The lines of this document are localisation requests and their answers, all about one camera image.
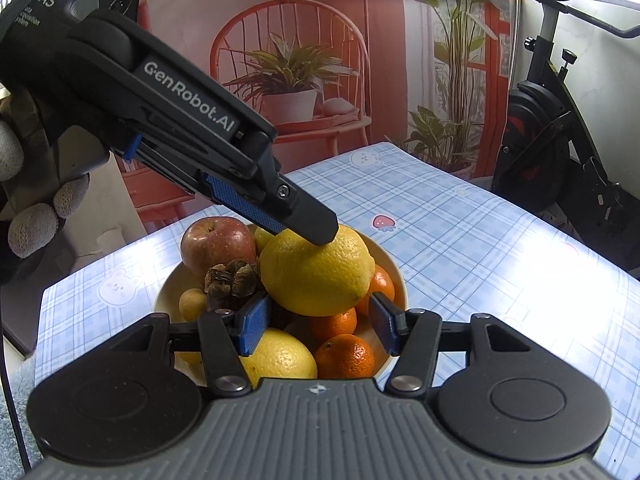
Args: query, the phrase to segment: tangerine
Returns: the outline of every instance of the tangerine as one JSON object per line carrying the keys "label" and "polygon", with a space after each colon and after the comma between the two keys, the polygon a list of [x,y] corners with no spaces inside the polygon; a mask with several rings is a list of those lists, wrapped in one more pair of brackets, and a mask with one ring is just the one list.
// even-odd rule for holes
{"label": "tangerine", "polygon": [[309,329],[318,341],[326,341],[335,335],[353,334],[358,324],[355,308],[335,316],[310,317]]}
{"label": "tangerine", "polygon": [[364,339],[340,334],[324,342],[314,355],[318,379],[362,379],[371,377],[376,359]]}
{"label": "tangerine", "polygon": [[373,272],[373,278],[369,284],[369,290],[356,304],[356,311],[363,316],[369,315],[369,298],[374,292],[382,292],[391,301],[396,298],[396,288],[391,281],[391,276],[385,269],[376,264],[376,268]]}

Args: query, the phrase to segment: screw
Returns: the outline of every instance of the screw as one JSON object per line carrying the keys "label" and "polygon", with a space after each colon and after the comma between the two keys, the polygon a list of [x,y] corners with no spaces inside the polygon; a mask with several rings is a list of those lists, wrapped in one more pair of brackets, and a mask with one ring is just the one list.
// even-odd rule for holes
{"label": "screw", "polygon": [[412,375],[398,375],[391,379],[391,386],[399,392],[415,392],[422,387],[422,381]]}
{"label": "screw", "polygon": [[285,186],[284,184],[282,184],[282,186],[278,188],[278,196],[280,198],[286,198],[287,196],[289,196],[289,186]]}
{"label": "screw", "polygon": [[216,386],[223,392],[241,392],[248,384],[245,379],[237,375],[223,375],[216,379]]}

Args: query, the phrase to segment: apple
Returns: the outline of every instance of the apple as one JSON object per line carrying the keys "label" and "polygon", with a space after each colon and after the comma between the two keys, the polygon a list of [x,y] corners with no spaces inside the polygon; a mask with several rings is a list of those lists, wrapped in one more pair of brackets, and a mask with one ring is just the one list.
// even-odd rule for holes
{"label": "apple", "polygon": [[207,271],[232,260],[255,263],[254,235],[241,221],[229,216],[196,220],[182,235],[180,256],[184,265],[204,283]]}

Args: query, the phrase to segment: adjustment knob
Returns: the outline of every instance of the adjustment knob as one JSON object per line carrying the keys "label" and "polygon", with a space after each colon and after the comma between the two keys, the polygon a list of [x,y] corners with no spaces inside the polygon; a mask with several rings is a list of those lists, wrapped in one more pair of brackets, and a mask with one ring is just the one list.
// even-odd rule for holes
{"label": "adjustment knob", "polygon": [[562,49],[562,59],[567,62],[568,64],[572,65],[574,64],[577,59],[578,56],[576,56],[573,52],[571,52],[570,50],[567,49]]}
{"label": "adjustment knob", "polygon": [[536,47],[536,38],[532,38],[529,36],[526,40],[524,40],[524,48],[533,52],[533,49]]}

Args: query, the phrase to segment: table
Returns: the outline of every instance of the table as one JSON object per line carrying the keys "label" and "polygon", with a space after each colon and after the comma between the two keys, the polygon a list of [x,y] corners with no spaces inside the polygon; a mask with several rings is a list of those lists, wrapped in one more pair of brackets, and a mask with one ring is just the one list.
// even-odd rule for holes
{"label": "table", "polygon": [[[613,416],[596,460],[620,479],[636,478],[639,282],[522,209],[392,144],[345,153],[290,177],[395,258],[411,307],[465,322],[475,312],[494,314],[598,382]],[[180,261],[184,230],[218,214],[229,211],[212,206],[47,289],[36,382],[148,314]],[[463,362],[463,354],[443,355],[436,382]]]}

